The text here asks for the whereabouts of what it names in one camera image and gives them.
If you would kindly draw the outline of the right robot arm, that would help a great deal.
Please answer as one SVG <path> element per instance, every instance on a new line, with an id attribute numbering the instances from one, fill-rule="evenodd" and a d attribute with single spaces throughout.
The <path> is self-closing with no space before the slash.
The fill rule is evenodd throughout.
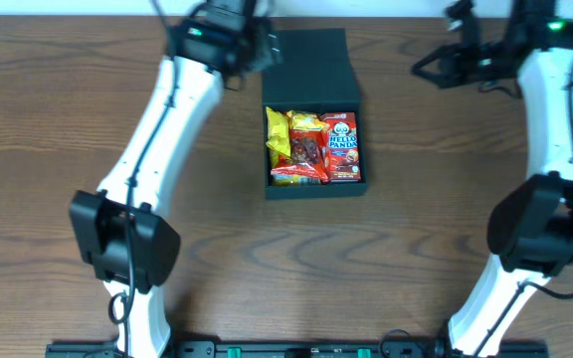
<path id="1" fill-rule="evenodd" d="M 538 343 L 504 334 L 530 297 L 573 266 L 573 22 L 552 1 L 516 1 L 501 40 L 483 42 L 470 1 L 446 11 L 461 35 L 417 62 L 415 76 L 442 89 L 499 90 L 513 79 L 526 110 L 525 181 L 492 210 L 484 270 L 428 357 L 543 357 Z"/>

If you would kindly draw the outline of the small orange-yellow snack packet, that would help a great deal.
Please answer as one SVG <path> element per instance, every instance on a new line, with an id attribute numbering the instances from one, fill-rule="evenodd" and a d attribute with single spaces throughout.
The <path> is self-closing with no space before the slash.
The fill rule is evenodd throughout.
<path id="1" fill-rule="evenodd" d="M 321 132 L 328 128 L 328 124 L 313 112 L 290 110 L 286 116 L 292 130 Z"/>

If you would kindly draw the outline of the black storage box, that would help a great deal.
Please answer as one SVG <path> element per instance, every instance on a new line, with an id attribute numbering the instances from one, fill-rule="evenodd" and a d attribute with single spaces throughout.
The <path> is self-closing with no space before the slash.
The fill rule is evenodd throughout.
<path id="1" fill-rule="evenodd" d="M 362 95 L 351 66 L 346 34 L 341 28 L 277 31 L 282 61 L 262 71 L 262 107 L 325 114 L 356 115 L 361 179 L 357 182 L 276 186 L 265 155 L 265 196 L 268 200 L 356 197 L 369 186 L 361 113 Z"/>

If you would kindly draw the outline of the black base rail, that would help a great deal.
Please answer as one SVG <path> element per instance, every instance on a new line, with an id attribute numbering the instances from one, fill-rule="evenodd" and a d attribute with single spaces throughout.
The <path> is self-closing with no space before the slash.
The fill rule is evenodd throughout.
<path id="1" fill-rule="evenodd" d="M 44 357 L 122 357 L 110 343 L 53 343 L 46 347 Z M 442 342 L 392 340 L 377 344 L 314 344 L 314 343 L 214 343 L 184 341 L 173 343 L 161 357 L 165 358 L 428 358 L 469 357 L 445 348 Z M 502 343 L 499 358 L 550 357 L 544 343 Z"/>

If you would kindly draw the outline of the red Hello Panda box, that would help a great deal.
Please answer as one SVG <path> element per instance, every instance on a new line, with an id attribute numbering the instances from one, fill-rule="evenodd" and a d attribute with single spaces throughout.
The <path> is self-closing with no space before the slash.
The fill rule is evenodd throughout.
<path id="1" fill-rule="evenodd" d="M 330 112 L 321 117 L 325 168 L 331 183 L 361 180 L 357 123 L 354 112 Z"/>

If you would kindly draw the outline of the red Hacks candy bag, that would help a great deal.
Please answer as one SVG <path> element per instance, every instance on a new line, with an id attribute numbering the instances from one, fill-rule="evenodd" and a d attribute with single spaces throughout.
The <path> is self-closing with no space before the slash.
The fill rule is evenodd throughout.
<path id="1" fill-rule="evenodd" d="M 328 174 L 322 156 L 323 139 L 320 131 L 289 131 L 288 156 L 279 155 L 277 164 L 271 169 L 272 175 L 299 175 L 328 181 Z"/>

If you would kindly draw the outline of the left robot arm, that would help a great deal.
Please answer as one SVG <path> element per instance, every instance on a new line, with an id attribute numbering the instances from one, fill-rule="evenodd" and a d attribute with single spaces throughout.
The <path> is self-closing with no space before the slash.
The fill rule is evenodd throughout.
<path id="1" fill-rule="evenodd" d="M 254 0 L 204 1 L 177 25 L 158 2 L 152 7 L 165 47 L 149 102 L 117 162 L 69 209 L 82 260 L 110 294 L 107 314 L 119 333 L 106 351 L 118 357 L 168 349 L 163 284 L 181 239 L 166 217 L 181 169 L 228 79 L 280 57 L 271 20 L 257 15 Z"/>

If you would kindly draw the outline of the yellow snack packet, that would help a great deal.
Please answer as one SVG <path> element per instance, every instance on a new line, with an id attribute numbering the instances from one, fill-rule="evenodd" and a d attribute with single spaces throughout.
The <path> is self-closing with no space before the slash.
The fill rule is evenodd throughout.
<path id="1" fill-rule="evenodd" d="M 266 146 L 270 152 L 271 165 L 275 167 L 280 157 L 290 158 L 288 117 L 282 112 L 266 107 L 268 134 Z"/>

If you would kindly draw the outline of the large yellow snack bag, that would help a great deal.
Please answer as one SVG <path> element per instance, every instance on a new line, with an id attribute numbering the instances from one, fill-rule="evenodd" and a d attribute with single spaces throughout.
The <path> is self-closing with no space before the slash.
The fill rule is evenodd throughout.
<path id="1" fill-rule="evenodd" d="M 270 149 L 270 162 L 271 166 L 275 167 L 280 159 L 280 155 Z M 318 178 L 302 176 L 297 174 L 273 174 L 272 184 L 275 186 L 307 186 L 307 185 L 320 185 L 321 181 Z"/>

